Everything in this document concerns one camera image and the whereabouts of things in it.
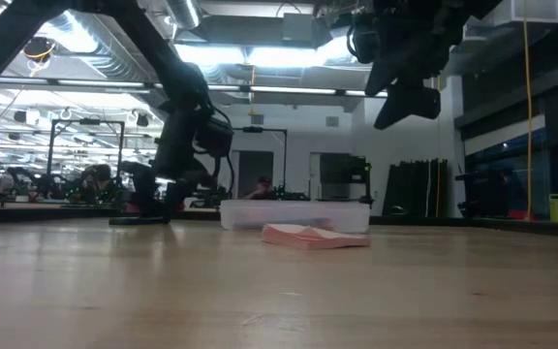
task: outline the door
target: door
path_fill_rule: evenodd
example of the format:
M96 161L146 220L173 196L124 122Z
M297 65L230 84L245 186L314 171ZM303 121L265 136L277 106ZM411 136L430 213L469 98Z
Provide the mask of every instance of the door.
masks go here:
M260 177L272 178L273 161L274 154L271 151L239 151L238 198L256 190Z

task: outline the white plastic container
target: white plastic container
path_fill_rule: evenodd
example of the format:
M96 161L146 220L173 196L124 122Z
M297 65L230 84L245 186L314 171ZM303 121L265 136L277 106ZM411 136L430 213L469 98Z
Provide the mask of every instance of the white plastic container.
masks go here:
M339 233L362 234L369 228L369 206L360 203L226 200L221 225L228 230L261 229L267 223L317 225Z

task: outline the pink paper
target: pink paper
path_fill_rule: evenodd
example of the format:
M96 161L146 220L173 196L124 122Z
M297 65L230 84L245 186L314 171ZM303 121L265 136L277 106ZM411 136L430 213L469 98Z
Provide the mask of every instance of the pink paper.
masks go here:
M348 246L369 246L367 237L339 234L323 229L294 224L266 224L263 240L298 249L327 249Z

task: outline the workstation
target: workstation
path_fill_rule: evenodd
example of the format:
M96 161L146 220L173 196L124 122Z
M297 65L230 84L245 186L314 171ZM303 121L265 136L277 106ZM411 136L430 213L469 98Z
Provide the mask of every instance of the workstation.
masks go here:
M551 52L558 0L0 0L0 347L558 347Z

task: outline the wooden table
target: wooden table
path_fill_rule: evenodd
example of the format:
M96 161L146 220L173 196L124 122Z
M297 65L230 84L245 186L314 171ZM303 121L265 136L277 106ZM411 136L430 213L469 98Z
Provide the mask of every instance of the wooden table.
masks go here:
M303 252L215 222L0 225L0 348L558 348L558 238L372 233Z

